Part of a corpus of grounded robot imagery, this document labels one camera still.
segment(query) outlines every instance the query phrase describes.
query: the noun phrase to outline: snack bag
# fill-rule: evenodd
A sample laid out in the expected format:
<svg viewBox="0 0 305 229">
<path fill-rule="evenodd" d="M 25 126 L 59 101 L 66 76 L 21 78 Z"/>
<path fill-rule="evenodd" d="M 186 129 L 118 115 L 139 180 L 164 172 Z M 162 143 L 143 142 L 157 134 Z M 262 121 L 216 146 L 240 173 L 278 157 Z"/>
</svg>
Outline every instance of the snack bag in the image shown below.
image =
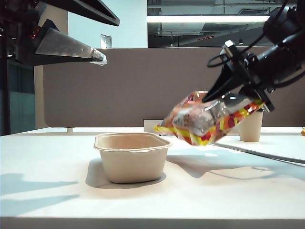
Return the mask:
<svg viewBox="0 0 305 229">
<path fill-rule="evenodd" d="M 191 93 L 154 129 L 160 134 L 174 134 L 191 145 L 205 146 L 226 136 L 245 117 L 264 105 L 259 99 L 232 93 L 203 103 L 206 94 L 206 91 Z"/>
</svg>

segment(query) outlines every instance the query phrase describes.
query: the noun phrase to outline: colorful plastic bag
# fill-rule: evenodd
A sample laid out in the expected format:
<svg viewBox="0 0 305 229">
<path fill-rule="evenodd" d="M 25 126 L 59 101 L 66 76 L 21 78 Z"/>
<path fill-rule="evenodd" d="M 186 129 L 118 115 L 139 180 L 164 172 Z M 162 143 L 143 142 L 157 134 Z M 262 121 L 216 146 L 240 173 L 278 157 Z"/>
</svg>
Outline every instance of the colorful plastic bag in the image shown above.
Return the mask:
<svg viewBox="0 0 305 229">
<path fill-rule="evenodd" d="M 227 135 L 245 117 L 264 105 L 259 99 L 232 93 L 203 103 L 206 94 L 205 91 L 191 93 L 154 129 L 160 134 L 174 134 L 191 145 L 205 146 Z"/>
</svg>

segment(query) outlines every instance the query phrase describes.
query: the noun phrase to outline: chip bag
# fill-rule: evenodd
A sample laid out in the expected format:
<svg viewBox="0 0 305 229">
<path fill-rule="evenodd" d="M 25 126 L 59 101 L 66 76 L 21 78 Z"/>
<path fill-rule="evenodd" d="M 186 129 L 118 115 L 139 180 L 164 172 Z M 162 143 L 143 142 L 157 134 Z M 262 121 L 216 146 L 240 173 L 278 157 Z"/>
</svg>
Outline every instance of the chip bag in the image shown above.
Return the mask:
<svg viewBox="0 0 305 229">
<path fill-rule="evenodd" d="M 205 146 L 226 136 L 245 117 L 264 105 L 262 100 L 232 93 L 203 103 L 206 94 L 206 91 L 191 93 L 154 129 L 160 134 L 174 134 L 191 145 Z"/>
</svg>

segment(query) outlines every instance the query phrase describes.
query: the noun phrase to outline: table surface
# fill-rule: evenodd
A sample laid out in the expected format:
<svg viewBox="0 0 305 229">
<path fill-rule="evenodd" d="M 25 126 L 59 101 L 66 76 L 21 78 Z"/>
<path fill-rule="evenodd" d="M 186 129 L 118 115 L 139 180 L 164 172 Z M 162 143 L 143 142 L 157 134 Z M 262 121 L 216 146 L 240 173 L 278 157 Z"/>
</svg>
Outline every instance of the table surface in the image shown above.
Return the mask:
<svg viewBox="0 0 305 229">
<path fill-rule="evenodd" d="M 165 137 L 173 146 L 159 180 L 109 182 L 99 151 L 93 148 L 95 135 L 142 131 L 74 128 L 66 133 L 65 128 L 45 128 L 1 137 L 3 228 L 115 228 L 128 223 L 141 228 L 141 220 L 151 228 L 184 228 L 184 219 L 190 228 L 304 228 L 301 165 Z M 241 142 L 238 136 L 219 143 L 305 159 L 305 136 L 300 131 L 265 127 L 259 143 Z"/>
</svg>

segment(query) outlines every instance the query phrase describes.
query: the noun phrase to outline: gray partition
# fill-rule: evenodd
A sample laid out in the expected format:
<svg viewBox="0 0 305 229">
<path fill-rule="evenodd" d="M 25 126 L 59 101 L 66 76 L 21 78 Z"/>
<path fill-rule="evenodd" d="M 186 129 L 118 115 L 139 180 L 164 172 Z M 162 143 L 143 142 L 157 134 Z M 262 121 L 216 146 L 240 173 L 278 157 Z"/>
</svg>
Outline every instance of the gray partition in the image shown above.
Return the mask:
<svg viewBox="0 0 305 229">
<path fill-rule="evenodd" d="M 261 53 L 267 47 L 255 47 Z M 181 99 L 208 90 L 221 67 L 207 68 L 221 48 L 108 49 L 108 64 L 44 66 L 45 121 L 51 127 L 142 126 L 163 119 Z M 305 80 L 270 95 L 264 126 L 305 125 Z"/>
</svg>

